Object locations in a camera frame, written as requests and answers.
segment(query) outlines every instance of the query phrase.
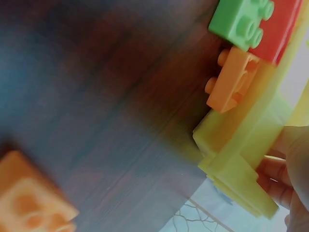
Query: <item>human hand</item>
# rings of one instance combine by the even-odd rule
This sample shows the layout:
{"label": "human hand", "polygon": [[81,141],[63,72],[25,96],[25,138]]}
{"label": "human hand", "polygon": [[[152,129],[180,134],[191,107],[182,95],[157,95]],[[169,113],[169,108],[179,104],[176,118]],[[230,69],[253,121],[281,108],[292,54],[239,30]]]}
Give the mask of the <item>human hand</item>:
{"label": "human hand", "polygon": [[258,183],[279,204],[290,209],[288,232],[309,230],[309,127],[285,127],[257,169]]}

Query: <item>orange building block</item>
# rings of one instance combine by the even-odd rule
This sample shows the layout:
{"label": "orange building block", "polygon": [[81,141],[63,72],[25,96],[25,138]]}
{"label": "orange building block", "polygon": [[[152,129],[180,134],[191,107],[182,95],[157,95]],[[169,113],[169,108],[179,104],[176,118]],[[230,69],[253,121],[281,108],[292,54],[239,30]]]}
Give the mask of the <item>orange building block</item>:
{"label": "orange building block", "polygon": [[19,152],[0,162],[0,232],[74,232],[78,211]]}
{"label": "orange building block", "polygon": [[246,94],[260,59],[237,47],[224,50],[218,58],[222,70],[218,78],[212,77],[205,86],[210,96],[207,100],[215,111],[224,113],[236,107]]}

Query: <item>red building block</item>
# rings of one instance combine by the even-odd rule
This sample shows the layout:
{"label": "red building block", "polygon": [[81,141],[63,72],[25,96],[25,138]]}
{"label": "red building block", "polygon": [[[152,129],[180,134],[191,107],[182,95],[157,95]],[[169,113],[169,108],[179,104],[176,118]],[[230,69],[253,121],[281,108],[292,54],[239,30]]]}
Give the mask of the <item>red building block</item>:
{"label": "red building block", "polygon": [[273,0],[275,10],[268,21],[262,21],[260,28],[264,35],[261,43],[249,52],[255,56],[279,64],[290,40],[303,0]]}

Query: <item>dark wood surface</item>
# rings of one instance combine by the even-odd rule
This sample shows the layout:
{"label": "dark wood surface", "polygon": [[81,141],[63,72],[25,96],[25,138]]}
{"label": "dark wood surface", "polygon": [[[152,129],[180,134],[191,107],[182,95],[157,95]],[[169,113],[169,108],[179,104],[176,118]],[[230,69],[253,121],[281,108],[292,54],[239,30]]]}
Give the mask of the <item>dark wood surface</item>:
{"label": "dark wood surface", "polygon": [[192,130],[218,0],[0,0],[0,131],[81,211],[78,232],[157,232],[205,179]]}

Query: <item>plastic toy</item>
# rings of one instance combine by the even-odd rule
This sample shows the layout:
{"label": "plastic toy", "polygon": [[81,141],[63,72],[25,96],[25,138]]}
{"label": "plastic toy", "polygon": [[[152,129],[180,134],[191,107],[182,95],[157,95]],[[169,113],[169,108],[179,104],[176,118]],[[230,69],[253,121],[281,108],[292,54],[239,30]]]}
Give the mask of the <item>plastic toy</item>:
{"label": "plastic toy", "polygon": [[209,30],[248,51],[260,44],[263,30],[259,25],[270,19],[274,7],[270,0],[220,0]]}
{"label": "plastic toy", "polygon": [[304,4],[278,67],[261,61],[246,97],[234,109],[211,111],[194,130],[205,156],[199,167],[229,198],[256,217],[271,218],[278,206],[257,184],[258,167],[293,111],[309,78],[309,1]]}
{"label": "plastic toy", "polygon": [[78,211],[19,152],[0,163],[0,232],[74,232]]}
{"label": "plastic toy", "polygon": [[302,0],[273,0],[275,10],[268,21],[262,21],[263,38],[256,48],[250,48],[249,52],[257,57],[278,64],[285,51],[295,21],[298,17]]}
{"label": "plastic toy", "polygon": [[237,106],[246,94],[258,68],[259,58],[237,47],[224,50],[218,58],[222,67],[218,78],[212,77],[205,87],[210,96],[207,105],[224,113]]}

